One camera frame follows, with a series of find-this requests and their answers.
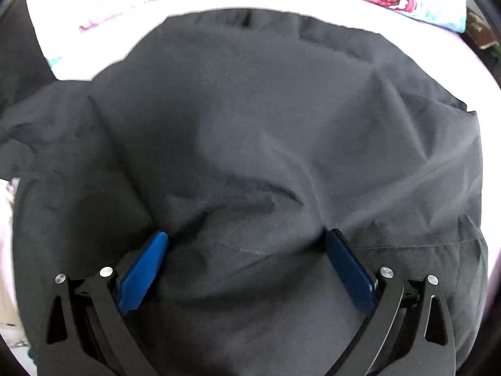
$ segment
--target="silver screw head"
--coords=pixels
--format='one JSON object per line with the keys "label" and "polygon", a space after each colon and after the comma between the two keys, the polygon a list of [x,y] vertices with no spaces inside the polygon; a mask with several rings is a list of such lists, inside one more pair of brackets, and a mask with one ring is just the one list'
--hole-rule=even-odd
{"label": "silver screw head", "polygon": [[100,271],[99,271],[99,275],[101,277],[109,277],[113,274],[113,269],[111,267],[103,267]]}
{"label": "silver screw head", "polygon": [[65,274],[58,274],[56,276],[56,279],[54,280],[57,284],[61,284],[61,283],[64,283],[64,281],[66,280],[66,275]]}
{"label": "silver screw head", "polygon": [[386,278],[392,278],[393,277],[393,270],[389,267],[381,267],[379,269],[379,272],[381,273],[381,275],[383,277],[386,277]]}
{"label": "silver screw head", "polygon": [[430,274],[428,276],[428,283],[433,284],[436,286],[438,284],[438,278],[436,278],[433,274]]}

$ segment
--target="wrinkled fabric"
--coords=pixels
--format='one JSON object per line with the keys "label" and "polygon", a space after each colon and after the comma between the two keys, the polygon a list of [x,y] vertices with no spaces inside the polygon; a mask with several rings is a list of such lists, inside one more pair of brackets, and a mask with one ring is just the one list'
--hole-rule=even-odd
{"label": "wrinkled fabric", "polygon": [[322,248],[439,278],[460,365],[487,285],[478,121],[383,37],[296,14],[167,19],[91,82],[4,111],[35,353],[54,276],[171,246],[125,321],[159,374],[323,375],[363,321]]}

